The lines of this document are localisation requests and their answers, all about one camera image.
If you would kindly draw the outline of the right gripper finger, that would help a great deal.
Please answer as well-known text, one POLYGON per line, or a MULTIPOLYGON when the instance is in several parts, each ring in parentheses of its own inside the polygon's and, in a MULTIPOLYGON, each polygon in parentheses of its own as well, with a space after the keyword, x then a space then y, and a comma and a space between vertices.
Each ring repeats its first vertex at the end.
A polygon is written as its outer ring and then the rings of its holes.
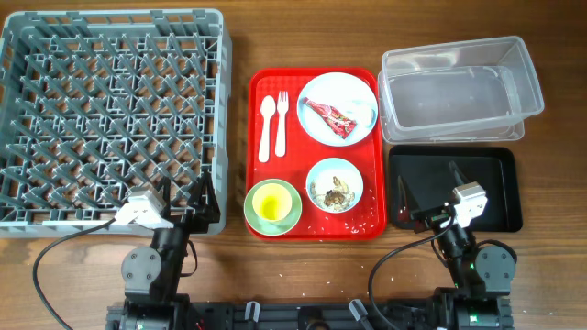
POLYGON ((407 181, 399 175, 397 178, 398 184, 398 214, 399 215, 418 215, 422 209, 419 206, 417 199, 412 194, 407 181))
POLYGON ((454 177, 454 181, 457 187, 466 185, 468 183, 468 178, 461 172, 460 168, 454 160, 449 163, 449 170, 454 177))

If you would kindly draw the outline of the rice and food leftovers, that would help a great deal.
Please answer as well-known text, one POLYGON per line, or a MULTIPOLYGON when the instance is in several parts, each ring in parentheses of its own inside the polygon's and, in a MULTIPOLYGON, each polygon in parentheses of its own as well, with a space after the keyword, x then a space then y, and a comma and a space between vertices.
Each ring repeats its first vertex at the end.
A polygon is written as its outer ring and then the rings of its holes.
POLYGON ((310 183, 310 197, 323 211, 341 213, 349 209, 355 193, 339 177, 324 175, 310 183))

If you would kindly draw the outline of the red snack wrapper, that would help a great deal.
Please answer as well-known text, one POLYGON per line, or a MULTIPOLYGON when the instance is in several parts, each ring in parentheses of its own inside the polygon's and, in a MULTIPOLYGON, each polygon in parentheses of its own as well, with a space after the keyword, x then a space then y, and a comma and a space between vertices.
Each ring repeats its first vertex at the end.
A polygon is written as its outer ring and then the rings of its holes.
POLYGON ((305 97, 302 100, 304 105, 308 105, 315 113, 317 113, 323 121, 330 127, 333 133, 340 138, 346 139, 349 134, 357 126, 357 122, 345 115, 342 115, 336 107, 316 103, 305 97))

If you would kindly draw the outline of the white plastic fork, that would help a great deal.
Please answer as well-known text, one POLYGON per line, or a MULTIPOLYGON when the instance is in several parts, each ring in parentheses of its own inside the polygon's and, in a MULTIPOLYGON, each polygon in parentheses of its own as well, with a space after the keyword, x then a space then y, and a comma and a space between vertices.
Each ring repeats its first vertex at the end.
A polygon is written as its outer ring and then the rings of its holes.
POLYGON ((275 155, 283 157, 286 151, 286 114, 289 110, 289 94, 286 91, 279 91, 278 102, 276 106, 278 112, 278 127, 275 143, 275 155))

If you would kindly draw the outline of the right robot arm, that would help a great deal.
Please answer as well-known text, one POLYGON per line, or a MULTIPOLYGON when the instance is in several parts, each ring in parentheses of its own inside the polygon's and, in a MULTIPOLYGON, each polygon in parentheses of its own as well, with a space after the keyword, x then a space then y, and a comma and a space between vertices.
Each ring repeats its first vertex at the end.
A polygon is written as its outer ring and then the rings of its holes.
POLYGON ((423 329, 511 329, 508 296, 517 255, 503 242, 476 240, 470 224, 485 210, 486 191, 468 181, 455 162, 449 169, 457 186, 448 201, 427 210, 419 207, 407 181, 397 179, 400 219, 413 223, 416 233, 433 233, 433 251, 453 281, 451 288, 439 287, 423 302, 401 302, 398 307, 423 329))

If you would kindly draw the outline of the white tissue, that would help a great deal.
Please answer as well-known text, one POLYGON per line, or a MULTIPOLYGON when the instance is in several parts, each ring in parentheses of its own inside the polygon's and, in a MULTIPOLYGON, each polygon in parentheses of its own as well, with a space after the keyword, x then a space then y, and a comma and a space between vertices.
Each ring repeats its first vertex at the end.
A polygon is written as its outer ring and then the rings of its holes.
POLYGON ((374 120, 374 110, 369 104, 349 103, 347 112, 352 119, 363 127, 369 127, 374 120))

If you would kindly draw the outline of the large light blue plate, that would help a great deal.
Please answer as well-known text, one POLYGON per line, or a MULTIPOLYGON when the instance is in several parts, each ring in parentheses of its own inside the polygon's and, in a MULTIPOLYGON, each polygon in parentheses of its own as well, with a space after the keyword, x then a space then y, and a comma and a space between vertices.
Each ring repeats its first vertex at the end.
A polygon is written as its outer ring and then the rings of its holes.
POLYGON ((343 72, 329 72, 315 77, 302 88, 297 101, 297 116, 304 131, 317 142, 330 147, 348 147, 361 142, 375 128, 378 114, 376 96, 370 86, 362 79, 343 72), (320 115, 303 104, 305 97, 322 105, 334 106, 350 119, 347 112, 349 103, 368 104, 374 110, 375 117, 370 126, 357 123, 349 136, 343 139, 333 133, 320 115))

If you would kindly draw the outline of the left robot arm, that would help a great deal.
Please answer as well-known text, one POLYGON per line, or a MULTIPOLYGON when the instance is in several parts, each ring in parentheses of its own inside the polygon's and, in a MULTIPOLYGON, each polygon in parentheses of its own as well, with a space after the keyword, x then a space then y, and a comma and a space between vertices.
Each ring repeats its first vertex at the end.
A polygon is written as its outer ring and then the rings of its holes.
POLYGON ((205 321, 187 294, 178 293, 179 280, 192 272, 183 262, 195 253, 192 234, 201 234, 220 220, 213 180, 204 171, 193 182, 185 214, 171 214, 171 180, 155 189, 137 188, 115 215, 115 223, 132 222, 153 231, 147 247, 129 252, 121 265, 125 300, 107 309, 107 329, 204 329, 205 321))

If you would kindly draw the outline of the small light blue bowl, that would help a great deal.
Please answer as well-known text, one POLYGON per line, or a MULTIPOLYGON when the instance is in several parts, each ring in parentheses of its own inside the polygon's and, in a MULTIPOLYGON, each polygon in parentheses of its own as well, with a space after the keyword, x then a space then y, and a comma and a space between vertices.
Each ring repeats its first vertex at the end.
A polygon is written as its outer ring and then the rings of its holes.
POLYGON ((359 170, 340 158, 320 160, 306 177, 310 201, 321 211, 341 214, 355 207, 363 194, 359 170))

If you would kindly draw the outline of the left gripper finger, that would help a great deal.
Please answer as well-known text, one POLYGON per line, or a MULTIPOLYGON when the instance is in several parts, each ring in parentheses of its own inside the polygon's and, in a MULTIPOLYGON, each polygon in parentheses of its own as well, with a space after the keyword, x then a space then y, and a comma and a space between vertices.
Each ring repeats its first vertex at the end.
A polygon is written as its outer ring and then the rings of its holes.
POLYGON ((219 215, 215 188, 208 171, 203 171, 189 188, 187 205, 205 215, 219 215))
POLYGON ((162 215, 171 214, 171 180, 168 177, 163 177, 160 182, 155 186, 156 191, 160 194, 164 201, 164 208, 161 212, 162 215))

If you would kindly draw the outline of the white plastic spoon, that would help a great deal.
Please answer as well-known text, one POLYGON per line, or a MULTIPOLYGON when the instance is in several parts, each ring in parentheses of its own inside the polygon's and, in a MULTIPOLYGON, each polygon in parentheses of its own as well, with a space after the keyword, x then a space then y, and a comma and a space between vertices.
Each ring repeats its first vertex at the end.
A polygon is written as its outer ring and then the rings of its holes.
POLYGON ((270 157, 271 118, 273 117, 275 112, 276 103, 274 98, 270 95, 265 96, 260 105, 260 113, 263 122, 260 137, 260 149, 258 154, 258 160, 262 163, 266 163, 270 157))

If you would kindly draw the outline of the yellow plastic cup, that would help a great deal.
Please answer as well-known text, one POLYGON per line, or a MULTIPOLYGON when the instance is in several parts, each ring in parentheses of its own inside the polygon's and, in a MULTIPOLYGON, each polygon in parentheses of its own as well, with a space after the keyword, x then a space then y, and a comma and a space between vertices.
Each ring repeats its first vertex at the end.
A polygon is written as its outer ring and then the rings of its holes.
POLYGON ((291 211, 293 197, 279 183, 264 183, 256 190, 252 198, 255 214, 269 222, 282 221, 291 211))

